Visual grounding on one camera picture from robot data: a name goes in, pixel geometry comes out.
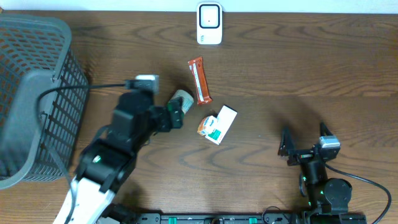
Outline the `orange white small box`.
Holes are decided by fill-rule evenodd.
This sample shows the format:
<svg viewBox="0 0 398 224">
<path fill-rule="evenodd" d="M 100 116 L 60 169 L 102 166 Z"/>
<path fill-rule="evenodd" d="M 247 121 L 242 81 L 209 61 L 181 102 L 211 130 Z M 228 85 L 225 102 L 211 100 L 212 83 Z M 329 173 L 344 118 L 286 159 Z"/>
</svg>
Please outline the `orange white small box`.
<svg viewBox="0 0 398 224">
<path fill-rule="evenodd" d="M 197 133 L 201 136 L 206 136 L 215 131 L 218 125 L 218 119 L 214 116 L 207 116 L 203 118 L 197 129 Z"/>
</svg>

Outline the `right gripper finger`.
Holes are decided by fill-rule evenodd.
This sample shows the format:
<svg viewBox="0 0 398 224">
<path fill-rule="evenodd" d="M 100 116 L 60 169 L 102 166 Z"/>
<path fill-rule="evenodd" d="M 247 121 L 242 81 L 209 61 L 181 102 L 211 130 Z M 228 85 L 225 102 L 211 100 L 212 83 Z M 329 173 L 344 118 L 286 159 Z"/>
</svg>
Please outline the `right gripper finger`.
<svg viewBox="0 0 398 224">
<path fill-rule="evenodd" d="M 333 133 L 327 128 L 324 122 L 320 123 L 320 136 L 332 136 Z"/>
<path fill-rule="evenodd" d="M 289 128 L 284 128 L 278 150 L 278 155 L 281 157 L 290 156 L 295 151 L 295 144 L 290 133 Z"/>
</svg>

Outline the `orange snack bar wrapper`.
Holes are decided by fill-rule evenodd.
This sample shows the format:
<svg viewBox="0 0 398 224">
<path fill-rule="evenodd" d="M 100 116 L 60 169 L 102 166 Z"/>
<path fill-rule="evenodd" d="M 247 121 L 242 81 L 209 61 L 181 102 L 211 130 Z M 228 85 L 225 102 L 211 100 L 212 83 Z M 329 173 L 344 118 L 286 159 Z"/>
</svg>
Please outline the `orange snack bar wrapper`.
<svg viewBox="0 0 398 224">
<path fill-rule="evenodd" d="M 197 104 L 205 105 L 211 103 L 213 100 L 208 90 L 206 76 L 203 68 L 203 57 L 197 57 L 188 61 L 188 66 L 195 82 Z"/>
</svg>

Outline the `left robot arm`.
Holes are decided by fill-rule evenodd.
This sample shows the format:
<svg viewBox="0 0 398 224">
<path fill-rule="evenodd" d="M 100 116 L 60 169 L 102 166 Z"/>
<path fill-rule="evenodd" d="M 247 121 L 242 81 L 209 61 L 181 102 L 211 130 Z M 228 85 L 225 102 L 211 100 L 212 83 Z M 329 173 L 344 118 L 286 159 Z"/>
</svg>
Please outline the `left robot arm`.
<svg viewBox="0 0 398 224">
<path fill-rule="evenodd" d="M 180 129 L 183 98 L 154 105 L 149 91 L 134 90 L 119 97 L 105 138 L 84 148 L 72 187 L 56 223 L 95 223 L 136 167 L 137 155 L 150 137 Z"/>
</svg>

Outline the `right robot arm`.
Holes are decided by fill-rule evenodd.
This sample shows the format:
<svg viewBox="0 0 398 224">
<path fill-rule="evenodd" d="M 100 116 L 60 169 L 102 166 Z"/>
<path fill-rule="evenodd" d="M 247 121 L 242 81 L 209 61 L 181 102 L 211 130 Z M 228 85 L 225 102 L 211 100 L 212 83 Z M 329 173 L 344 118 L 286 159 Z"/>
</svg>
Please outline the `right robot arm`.
<svg viewBox="0 0 398 224">
<path fill-rule="evenodd" d="M 308 197 L 309 209 L 291 215 L 290 223 L 341 223 L 341 215 L 348 212 L 352 186 L 344 179 L 329 178 L 326 162 L 338 155 L 341 144 L 324 123 L 320 123 L 320 137 L 310 149 L 297 149 L 288 128 L 282 131 L 278 150 L 287 158 L 288 166 L 300 166 L 299 187 Z"/>
</svg>

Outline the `green lid white jar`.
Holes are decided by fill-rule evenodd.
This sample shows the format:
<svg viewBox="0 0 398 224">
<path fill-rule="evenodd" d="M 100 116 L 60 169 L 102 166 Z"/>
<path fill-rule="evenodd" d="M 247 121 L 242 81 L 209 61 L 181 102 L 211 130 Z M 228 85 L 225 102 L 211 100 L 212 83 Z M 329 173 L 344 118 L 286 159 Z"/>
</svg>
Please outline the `green lid white jar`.
<svg viewBox="0 0 398 224">
<path fill-rule="evenodd" d="M 167 103 L 167 109 L 169 111 L 172 110 L 172 102 L 179 101 L 181 102 L 181 113 L 185 115 L 188 110 L 192 107 L 194 103 L 193 96 L 189 94 L 185 90 L 177 90 L 171 97 L 171 99 Z"/>
</svg>

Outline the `white green carton box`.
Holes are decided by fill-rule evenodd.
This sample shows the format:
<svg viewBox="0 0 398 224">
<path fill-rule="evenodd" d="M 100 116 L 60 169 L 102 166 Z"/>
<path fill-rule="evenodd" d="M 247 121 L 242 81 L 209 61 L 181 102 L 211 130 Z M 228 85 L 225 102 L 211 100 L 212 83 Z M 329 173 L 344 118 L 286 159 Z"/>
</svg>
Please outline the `white green carton box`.
<svg viewBox="0 0 398 224">
<path fill-rule="evenodd" d="M 220 145 L 237 114 L 237 111 L 233 110 L 229 106 L 223 105 L 216 117 L 217 124 L 214 131 L 211 134 L 207 134 L 205 138 L 217 145 Z"/>
</svg>

